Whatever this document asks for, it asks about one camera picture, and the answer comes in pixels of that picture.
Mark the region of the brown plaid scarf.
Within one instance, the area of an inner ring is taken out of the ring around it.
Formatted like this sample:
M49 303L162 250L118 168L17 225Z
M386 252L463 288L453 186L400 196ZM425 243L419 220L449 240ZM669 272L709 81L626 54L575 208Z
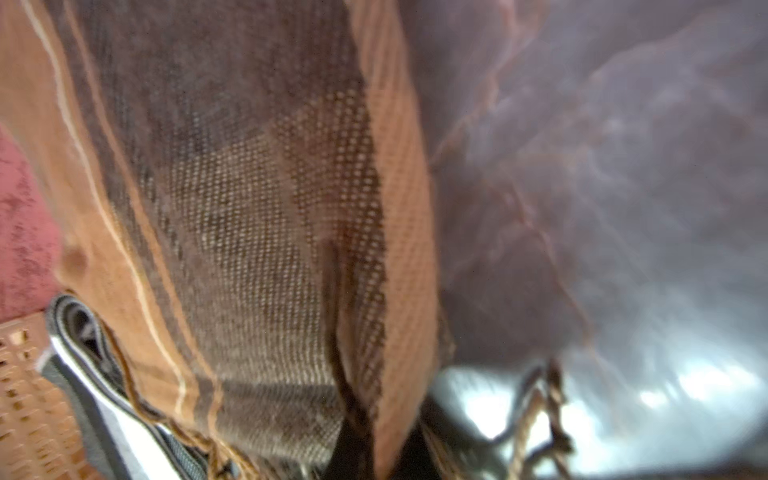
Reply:
M486 440L428 417L452 354L435 182L542 1L5 1L1 123L63 237L51 310L212 479L571 475L558 364Z

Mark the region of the grey black checked scarf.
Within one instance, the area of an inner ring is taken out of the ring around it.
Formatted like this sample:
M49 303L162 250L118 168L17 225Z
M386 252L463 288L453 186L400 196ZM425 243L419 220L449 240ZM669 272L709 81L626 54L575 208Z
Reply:
M44 312L50 346L37 362L66 396L80 428L86 459L106 479L242 479L231 460L214 463L184 442L151 407L129 399L124 369L91 310L69 294Z

